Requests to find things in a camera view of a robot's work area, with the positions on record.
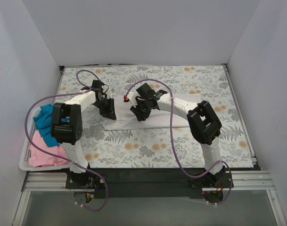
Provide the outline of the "white t shirt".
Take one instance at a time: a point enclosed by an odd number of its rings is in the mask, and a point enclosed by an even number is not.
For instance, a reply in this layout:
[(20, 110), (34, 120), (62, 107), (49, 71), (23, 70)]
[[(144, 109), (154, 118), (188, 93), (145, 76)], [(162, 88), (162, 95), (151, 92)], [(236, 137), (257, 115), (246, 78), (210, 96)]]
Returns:
[[(105, 130), (157, 129), (170, 127), (169, 112), (152, 110), (150, 116), (145, 121), (138, 121), (135, 114), (130, 110), (131, 104), (123, 102), (121, 98), (122, 96), (114, 98), (116, 120), (105, 119), (102, 123)], [(194, 103), (201, 102), (201, 94), (177, 94), (176, 98)], [(174, 114), (172, 127), (189, 127), (189, 124), (187, 120)]]

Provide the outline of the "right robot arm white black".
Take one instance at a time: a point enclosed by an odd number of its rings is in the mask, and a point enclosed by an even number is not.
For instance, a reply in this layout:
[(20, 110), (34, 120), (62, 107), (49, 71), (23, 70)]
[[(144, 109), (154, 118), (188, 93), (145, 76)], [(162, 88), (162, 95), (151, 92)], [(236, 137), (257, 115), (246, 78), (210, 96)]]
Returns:
[(169, 112), (170, 120), (174, 115), (187, 120), (193, 138), (201, 145), (205, 172), (197, 176), (186, 173), (186, 176), (194, 186), (223, 187), (226, 165), (219, 148), (222, 124), (209, 102), (193, 103), (175, 98), (171, 90), (154, 91), (147, 83), (135, 92), (127, 91), (123, 100), (131, 103), (130, 110), (138, 121), (145, 121), (152, 110)]

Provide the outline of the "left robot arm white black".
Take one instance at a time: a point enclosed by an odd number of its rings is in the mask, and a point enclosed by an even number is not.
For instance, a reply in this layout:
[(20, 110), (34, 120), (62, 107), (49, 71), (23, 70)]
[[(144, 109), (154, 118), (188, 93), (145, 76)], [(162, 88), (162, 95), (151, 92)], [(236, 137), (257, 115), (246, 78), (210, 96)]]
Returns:
[(83, 88), (83, 93), (64, 103), (53, 105), (50, 134), (65, 150), (71, 161), (71, 182), (78, 188), (93, 188), (95, 175), (87, 170), (90, 168), (81, 147), (82, 112), (93, 105), (99, 109), (99, 114), (107, 119), (116, 120), (112, 92), (104, 90), (106, 84), (94, 80), (90, 88)]

